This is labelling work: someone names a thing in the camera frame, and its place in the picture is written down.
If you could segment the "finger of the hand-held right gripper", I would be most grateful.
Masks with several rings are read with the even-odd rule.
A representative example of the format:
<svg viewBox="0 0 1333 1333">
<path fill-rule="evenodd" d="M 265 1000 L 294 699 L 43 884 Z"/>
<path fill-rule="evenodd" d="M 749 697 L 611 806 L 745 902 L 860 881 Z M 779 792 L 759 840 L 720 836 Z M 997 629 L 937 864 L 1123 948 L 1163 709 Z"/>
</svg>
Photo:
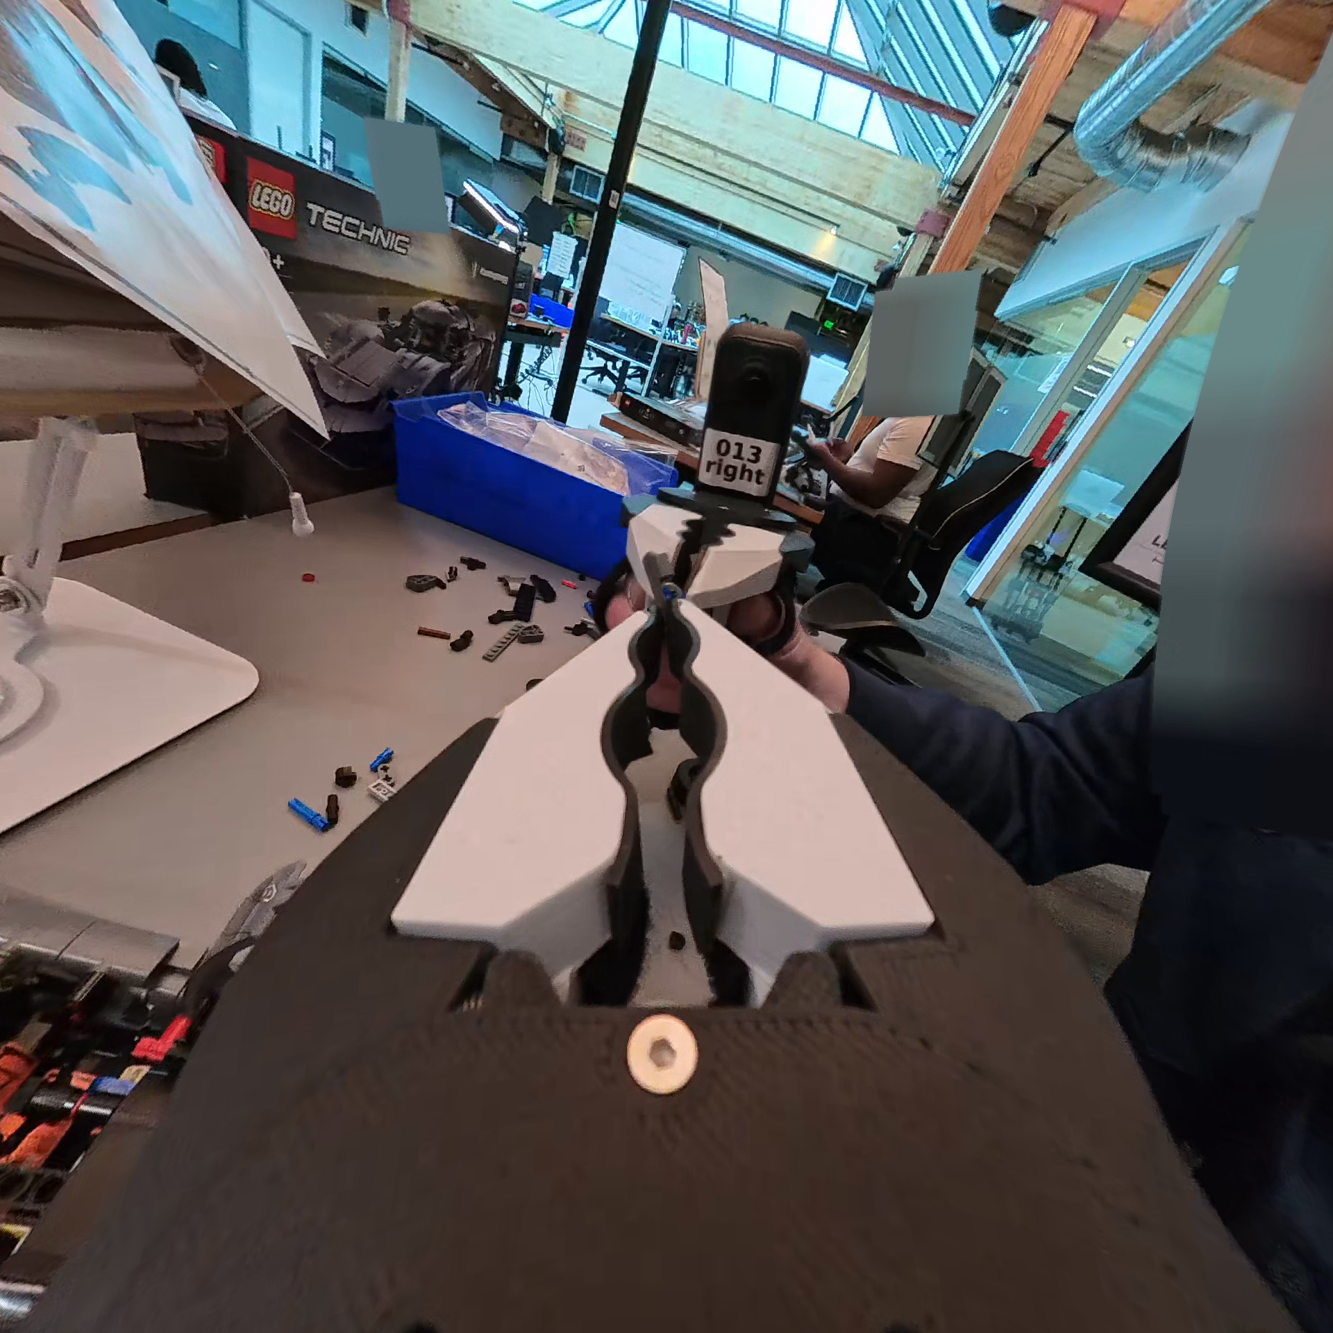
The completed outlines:
<svg viewBox="0 0 1333 1333">
<path fill-rule="evenodd" d="M 784 567 L 784 534 L 767 528 L 729 525 L 715 540 L 705 540 L 702 525 L 681 528 L 686 583 L 681 619 L 686 623 L 728 619 L 729 606 L 771 592 Z"/>
<path fill-rule="evenodd" d="M 645 592 L 638 585 L 641 555 L 647 550 L 663 553 L 672 564 L 672 585 L 686 596 L 689 589 L 689 555 L 684 555 L 686 546 L 689 512 L 686 510 L 641 510 L 629 519 L 625 534 L 625 559 L 629 559 L 629 583 L 625 583 L 625 603 L 629 611 L 645 611 Z"/>
</svg>

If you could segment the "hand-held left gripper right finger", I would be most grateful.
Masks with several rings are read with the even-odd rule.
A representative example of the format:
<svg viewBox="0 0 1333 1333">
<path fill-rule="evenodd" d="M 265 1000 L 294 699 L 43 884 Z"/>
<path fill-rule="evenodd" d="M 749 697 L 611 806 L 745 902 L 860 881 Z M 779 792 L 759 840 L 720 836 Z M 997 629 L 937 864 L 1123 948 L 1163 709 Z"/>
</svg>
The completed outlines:
<svg viewBox="0 0 1333 1333">
<path fill-rule="evenodd" d="M 823 703 L 690 603 L 672 603 L 672 676 L 695 759 L 684 896 L 715 1002 L 762 1002 L 794 954 L 936 928 Z"/>
</svg>

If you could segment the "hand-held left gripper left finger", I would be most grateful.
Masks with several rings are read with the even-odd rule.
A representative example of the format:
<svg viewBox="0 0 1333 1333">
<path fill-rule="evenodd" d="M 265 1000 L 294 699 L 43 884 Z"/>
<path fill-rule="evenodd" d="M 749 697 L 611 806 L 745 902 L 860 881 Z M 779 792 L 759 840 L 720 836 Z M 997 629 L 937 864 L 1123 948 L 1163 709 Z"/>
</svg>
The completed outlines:
<svg viewBox="0 0 1333 1333">
<path fill-rule="evenodd" d="M 389 923 L 536 955 L 582 1002 L 625 1002 L 647 944 L 638 796 L 660 620 L 630 612 L 494 722 Z"/>
</svg>

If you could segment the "grey lego car model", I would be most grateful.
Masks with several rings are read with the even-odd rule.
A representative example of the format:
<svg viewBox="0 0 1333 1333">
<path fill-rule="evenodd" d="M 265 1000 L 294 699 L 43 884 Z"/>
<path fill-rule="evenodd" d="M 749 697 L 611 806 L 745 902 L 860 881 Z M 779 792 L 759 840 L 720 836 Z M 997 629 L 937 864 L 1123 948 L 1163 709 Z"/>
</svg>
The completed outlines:
<svg viewBox="0 0 1333 1333">
<path fill-rule="evenodd" d="M 2 1327 L 124 1191 L 210 1009 L 304 877 L 281 864 L 194 961 L 173 936 L 2 890 Z"/>
</svg>

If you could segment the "person's right forearm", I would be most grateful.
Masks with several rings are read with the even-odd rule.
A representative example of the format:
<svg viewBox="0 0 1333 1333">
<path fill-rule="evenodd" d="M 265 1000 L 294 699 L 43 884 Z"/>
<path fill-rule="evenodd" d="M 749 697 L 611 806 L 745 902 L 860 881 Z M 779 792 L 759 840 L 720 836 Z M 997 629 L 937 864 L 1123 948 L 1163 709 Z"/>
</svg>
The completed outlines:
<svg viewBox="0 0 1333 1333">
<path fill-rule="evenodd" d="M 1096 864 L 1154 867 L 1166 823 L 1148 764 L 1154 671 L 1005 719 L 850 660 L 844 668 L 847 714 L 1029 887 Z"/>
</svg>

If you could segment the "dark lego set box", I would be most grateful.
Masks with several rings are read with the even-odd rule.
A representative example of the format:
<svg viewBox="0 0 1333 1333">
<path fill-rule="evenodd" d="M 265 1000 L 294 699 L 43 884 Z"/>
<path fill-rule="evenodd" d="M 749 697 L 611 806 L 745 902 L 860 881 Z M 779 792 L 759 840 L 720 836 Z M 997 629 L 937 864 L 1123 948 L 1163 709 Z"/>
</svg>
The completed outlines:
<svg viewBox="0 0 1333 1333">
<path fill-rule="evenodd" d="M 300 366 L 324 437 L 258 398 L 135 419 L 143 497 L 221 521 L 394 482 L 394 405 L 490 394 L 517 258 L 447 224 L 402 232 L 371 190 L 186 117 L 225 197 L 313 338 Z"/>
</svg>

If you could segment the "person's right hand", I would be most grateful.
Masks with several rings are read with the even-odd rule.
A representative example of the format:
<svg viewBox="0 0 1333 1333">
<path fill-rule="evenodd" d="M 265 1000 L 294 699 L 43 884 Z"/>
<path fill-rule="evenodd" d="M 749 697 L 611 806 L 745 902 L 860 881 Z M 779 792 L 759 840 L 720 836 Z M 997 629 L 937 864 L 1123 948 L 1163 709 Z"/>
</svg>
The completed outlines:
<svg viewBox="0 0 1333 1333">
<path fill-rule="evenodd" d="M 759 658 L 807 690 L 827 712 L 847 709 L 847 666 L 810 638 L 789 599 L 777 592 L 744 597 L 728 607 L 725 627 Z"/>
</svg>

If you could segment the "crumpled clear plastic bags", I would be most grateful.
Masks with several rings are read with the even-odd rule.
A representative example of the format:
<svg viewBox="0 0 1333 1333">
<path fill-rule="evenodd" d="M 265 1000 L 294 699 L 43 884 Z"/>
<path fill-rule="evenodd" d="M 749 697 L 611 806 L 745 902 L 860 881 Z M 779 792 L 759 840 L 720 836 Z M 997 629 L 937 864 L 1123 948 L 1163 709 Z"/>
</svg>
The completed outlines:
<svg viewBox="0 0 1333 1333">
<path fill-rule="evenodd" d="M 617 497 L 679 486 L 672 451 L 641 451 L 620 437 L 562 427 L 545 415 L 458 402 L 433 412 L 442 424 Z"/>
</svg>

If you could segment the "blue plastic bin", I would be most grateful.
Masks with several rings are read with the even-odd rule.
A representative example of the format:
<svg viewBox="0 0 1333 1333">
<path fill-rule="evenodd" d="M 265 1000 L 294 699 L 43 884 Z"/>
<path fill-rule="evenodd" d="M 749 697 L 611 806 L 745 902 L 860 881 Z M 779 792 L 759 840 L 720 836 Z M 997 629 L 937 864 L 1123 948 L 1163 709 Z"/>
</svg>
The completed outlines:
<svg viewBox="0 0 1333 1333">
<path fill-rule="evenodd" d="M 433 415 L 458 402 L 494 405 L 480 392 L 399 398 L 389 405 L 398 502 L 551 564 L 593 577 L 607 575 L 625 550 L 625 497 L 475 438 Z M 536 415 L 512 402 L 494 408 Z"/>
</svg>

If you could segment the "black metal pole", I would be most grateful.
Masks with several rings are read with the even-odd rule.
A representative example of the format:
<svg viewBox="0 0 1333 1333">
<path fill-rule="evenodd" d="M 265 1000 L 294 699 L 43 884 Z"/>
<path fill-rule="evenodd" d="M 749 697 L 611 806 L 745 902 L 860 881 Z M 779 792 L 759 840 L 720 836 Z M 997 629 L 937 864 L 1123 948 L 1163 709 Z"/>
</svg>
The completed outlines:
<svg viewBox="0 0 1333 1333">
<path fill-rule="evenodd" d="M 607 172 L 602 197 L 597 203 L 586 263 L 580 282 L 580 294 L 575 301 L 575 320 L 569 336 L 564 340 L 559 382 L 554 392 L 551 415 L 559 424 L 569 421 L 569 411 L 575 402 L 575 389 L 580 385 L 582 355 L 586 347 L 586 336 L 595 320 L 595 304 L 599 294 L 599 282 L 607 267 L 607 253 L 614 241 L 614 228 L 617 224 L 624 188 L 629 182 L 630 159 L 638 142 L 638 129 L 647 110 L 647 95 L 654 80 L 658 55 L 663 30 L 671 16 L 671 3 L 647 3 L 645 21 L 638 25 L 638 39 L 634 49 L 634 59 L 629 67 L 629 80 L 624 91 L 624 107 L 617 117 L 617 128 L 611 146 Z"/>
</svg>

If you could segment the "black office chair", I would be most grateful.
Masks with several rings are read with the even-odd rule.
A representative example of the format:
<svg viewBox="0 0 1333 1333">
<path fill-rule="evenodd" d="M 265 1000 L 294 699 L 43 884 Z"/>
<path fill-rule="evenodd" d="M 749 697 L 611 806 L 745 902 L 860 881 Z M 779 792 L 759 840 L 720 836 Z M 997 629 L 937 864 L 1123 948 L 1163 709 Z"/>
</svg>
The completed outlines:
<svg viewBox="0 0 1333 1333">
<path fill-rule="evenodd" d="M 921 620 L 936 607 L 964 547 L 1019 503 L 1036 486 L 1042 469 L 1045 466 L 1031 456 L 993 449 L 921 499 L 905 547 L 905 583 L 896 606 L 906 619 Z"/>
</svg>

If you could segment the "black white sign board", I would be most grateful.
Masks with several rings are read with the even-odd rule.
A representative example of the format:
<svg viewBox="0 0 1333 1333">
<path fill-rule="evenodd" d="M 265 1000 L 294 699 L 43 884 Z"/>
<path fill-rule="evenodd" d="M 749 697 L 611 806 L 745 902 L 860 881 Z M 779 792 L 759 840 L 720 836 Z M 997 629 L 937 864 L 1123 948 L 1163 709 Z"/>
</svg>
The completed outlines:
<svg viewBox="0 0 1333 1333">
<path fill-rule="evenodd" d="M 1083 577 L 1154 612 L 1162 607 L 1163 550 L 1190 427 L 1185 424 L 1077 567 Z"/>
</svg>

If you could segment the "white metal book stand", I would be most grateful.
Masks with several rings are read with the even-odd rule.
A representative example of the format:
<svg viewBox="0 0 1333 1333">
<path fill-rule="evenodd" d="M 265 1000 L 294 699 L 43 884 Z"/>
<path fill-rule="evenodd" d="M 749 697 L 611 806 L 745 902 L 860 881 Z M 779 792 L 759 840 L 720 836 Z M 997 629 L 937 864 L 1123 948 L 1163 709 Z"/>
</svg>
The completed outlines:
<svg viewBox="0 0 1333 1333">
<path fill-rule="evenodd" d="M 258 690 L 250 660 L 58 577 L 58 564 L 103 415 L 265 394 L 320 429 L 299 358 L 274 368 L 168 329 L 2 323 L 2 419 L 35 427 L 2 559 L 2 832 Z"/>
</svg>

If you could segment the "open instruction booklet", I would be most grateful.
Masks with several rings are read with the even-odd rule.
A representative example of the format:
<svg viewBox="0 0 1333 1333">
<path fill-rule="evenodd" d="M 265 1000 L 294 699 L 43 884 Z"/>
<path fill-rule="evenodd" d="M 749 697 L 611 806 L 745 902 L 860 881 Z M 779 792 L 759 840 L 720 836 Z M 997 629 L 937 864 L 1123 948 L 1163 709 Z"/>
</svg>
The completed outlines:
<svg viewBox="0 0 1333 1333">
<path fill-rule="evenodd" d="M 113 3 L 2 3 L 2 419 L 274 399 L 317 343 Z"/>
</svg>

